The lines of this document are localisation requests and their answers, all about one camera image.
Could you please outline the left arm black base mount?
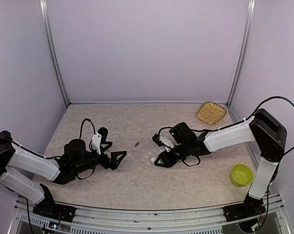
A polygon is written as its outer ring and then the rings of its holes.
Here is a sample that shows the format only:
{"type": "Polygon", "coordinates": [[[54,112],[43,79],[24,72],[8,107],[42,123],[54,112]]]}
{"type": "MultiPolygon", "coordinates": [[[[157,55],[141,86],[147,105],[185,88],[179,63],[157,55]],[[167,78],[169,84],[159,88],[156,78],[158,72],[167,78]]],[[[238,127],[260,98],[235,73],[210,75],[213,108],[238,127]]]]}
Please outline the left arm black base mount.
{"type": "Polygon", "coordinates": [[[72,222],[76,208],[56,203],[52,198],[45,197],[33,208],[33,213],[58,221],[72,222]]]}

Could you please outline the white pill bottle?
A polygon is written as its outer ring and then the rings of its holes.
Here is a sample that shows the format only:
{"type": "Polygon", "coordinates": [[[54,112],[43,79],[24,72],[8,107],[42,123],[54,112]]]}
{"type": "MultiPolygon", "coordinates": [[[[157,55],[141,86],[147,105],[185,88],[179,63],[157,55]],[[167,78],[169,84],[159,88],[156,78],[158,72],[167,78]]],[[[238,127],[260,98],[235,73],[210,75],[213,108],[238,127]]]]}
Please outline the white pill bottle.
{"type": "Polygon", "coordinates": [[[153,157],[153,158],[151,158],[151,162],[152,163],[155,163],[157,161],[157,157],[153,157]]]}

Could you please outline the clear plastic pill organizer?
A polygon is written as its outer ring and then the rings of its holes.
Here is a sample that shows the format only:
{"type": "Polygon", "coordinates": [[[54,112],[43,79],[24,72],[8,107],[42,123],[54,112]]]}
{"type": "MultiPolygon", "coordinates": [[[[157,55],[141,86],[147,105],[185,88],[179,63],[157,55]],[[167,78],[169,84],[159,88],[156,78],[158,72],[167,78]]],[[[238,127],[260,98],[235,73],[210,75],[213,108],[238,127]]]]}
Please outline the clear plastic pill organizer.
{"type": "Polygon", "coordinates": [[[154,166],[154,163],[151,162],[151,158],[158,157],[163,151],[165,151],[163,146],[159,147],[148,139],[136,141],[130,150],[132,156],[148,169],[154,166]]]}

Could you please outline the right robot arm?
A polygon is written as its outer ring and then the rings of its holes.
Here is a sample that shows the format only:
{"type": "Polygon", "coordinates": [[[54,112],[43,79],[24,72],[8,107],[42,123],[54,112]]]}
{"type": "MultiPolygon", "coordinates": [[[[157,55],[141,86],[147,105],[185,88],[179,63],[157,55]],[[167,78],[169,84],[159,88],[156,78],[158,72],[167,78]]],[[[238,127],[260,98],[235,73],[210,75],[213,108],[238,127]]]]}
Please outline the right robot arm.
{"type": "Polygon", "coordinates": [[[285,155],[287,139],[286,128],[262,108],[238,123],[218,130],[203,130],[199,136],[185,122],[171,127],[169,133],[175,142],[160,133],[153,136],[153,141],[159,147],[165,147],[165,151],[154,159],[156,166],[171,168],[189,156],[198,158],[230,146],[257,143],[261,160],[247,194],[249,198],[240,205],[240,212],[244,216],[251,216],[258,210],[258,200],[265,195],[285,155]]]}

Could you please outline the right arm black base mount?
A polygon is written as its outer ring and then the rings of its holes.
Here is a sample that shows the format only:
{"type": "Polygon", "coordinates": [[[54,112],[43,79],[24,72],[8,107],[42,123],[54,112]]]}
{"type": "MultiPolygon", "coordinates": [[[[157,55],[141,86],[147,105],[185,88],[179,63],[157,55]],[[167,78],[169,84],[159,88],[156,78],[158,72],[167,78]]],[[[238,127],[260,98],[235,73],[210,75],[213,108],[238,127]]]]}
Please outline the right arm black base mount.
{"type": "Polygon", "coordinates": [[[258,200],[246,195],[242,203],[225,206],[223,211],[226,221],[231,222],[263,214],[266,208],[262,198],[258,200]]]}

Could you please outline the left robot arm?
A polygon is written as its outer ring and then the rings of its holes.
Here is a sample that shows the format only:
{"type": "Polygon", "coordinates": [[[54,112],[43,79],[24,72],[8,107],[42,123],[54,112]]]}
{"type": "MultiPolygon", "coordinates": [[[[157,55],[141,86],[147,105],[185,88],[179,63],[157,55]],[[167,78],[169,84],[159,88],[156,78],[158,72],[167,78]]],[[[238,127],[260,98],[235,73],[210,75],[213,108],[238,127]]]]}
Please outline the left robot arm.
{"type": "Polygon", "coordinates": [[[61,156],[46,157],[31,151],[13,141],[10,132],[0,132],[0,184],[19,195],[39,204],[47,216],[53,217],[59,212],[59,206],[44,185],[34,183],[19,172],[19,169],[39,175],[53,183],[65,185],[87,170],[94,171],[100,165],[104,169],[115,170],[127,155],[126,151],[105,152],[111,148],[111,142],[105,142],[103,136],[95,133],[91,149],[86,149],[84,140],[73,139],[64,145],[61,156]]]}

